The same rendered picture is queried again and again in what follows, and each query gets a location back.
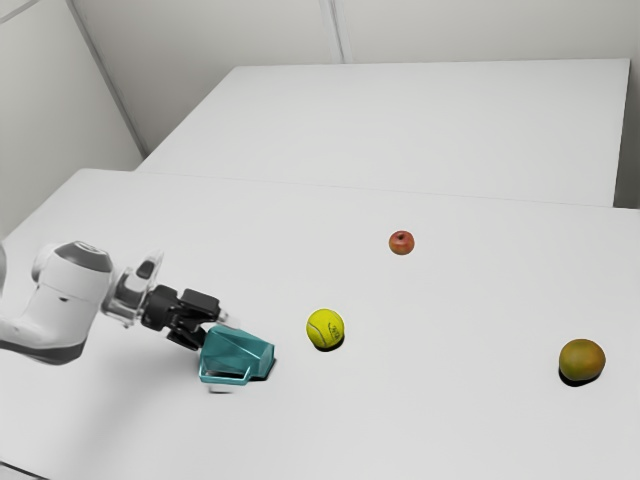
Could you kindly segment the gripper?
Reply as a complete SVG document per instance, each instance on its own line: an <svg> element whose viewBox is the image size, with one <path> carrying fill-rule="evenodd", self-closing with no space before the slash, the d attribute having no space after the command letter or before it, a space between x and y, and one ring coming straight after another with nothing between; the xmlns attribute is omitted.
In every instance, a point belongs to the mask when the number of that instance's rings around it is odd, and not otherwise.
<svg viewBox="0 0 640 480"><path fill-rule="evenodd" d="M141 323L154 331L168 328L166 338L191 351L203 347L205 330L214 325L239 328L239 318L221 310L217 298L192 289L185 289L179 297L176 290L166 285L158 285L149 293Z"/></svg>

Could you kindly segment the teal faceted mug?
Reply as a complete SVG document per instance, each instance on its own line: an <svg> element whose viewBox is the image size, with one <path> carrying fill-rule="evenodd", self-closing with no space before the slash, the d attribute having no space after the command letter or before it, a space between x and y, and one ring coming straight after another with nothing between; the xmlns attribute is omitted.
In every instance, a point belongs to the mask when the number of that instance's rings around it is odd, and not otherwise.
<svg viewBox="0 0 640 480"><path fill-rule="evenodd" d="M244 386L266 380L275 361L273 344L241 329L215 325L200 351L199 378L204 384Z"/></svg>

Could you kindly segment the yellow tennis ball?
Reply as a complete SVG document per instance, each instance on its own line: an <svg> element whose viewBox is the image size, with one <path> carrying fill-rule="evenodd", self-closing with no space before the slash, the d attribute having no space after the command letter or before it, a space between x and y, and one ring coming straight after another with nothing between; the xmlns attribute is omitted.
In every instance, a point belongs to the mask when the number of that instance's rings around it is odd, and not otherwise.
<svg viewBox="0 0 640 480"><path fill-rule="evenodd" d="M307 319L305 330L312 345L320 350L336 348L345 335L342 317L331 309L314 311Z"/></svg>

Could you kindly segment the red apple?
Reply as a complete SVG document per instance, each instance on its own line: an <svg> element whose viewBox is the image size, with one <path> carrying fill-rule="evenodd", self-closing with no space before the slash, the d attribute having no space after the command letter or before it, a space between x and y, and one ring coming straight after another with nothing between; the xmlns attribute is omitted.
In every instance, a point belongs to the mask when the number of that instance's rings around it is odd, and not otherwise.
<svg viewBox="0 0 640 480"><path fill-rule="evenodd" d="M407 255L415 247L415 239L411 232L398 230L388 240L389 249L396 255Z"/></svg>

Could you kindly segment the green-orange round fruit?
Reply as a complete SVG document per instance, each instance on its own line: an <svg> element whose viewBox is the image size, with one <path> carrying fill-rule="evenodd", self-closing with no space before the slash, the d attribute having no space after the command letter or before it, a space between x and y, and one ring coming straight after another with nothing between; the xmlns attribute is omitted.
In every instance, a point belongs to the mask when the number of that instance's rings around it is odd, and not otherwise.
<svg viewBox="0 0 640 480"><path fill-rule="evenodd" d="M559 354L559 371L574 382L598 377L606 365L604 350L589 339L574 339L566 343Z"/></svg>

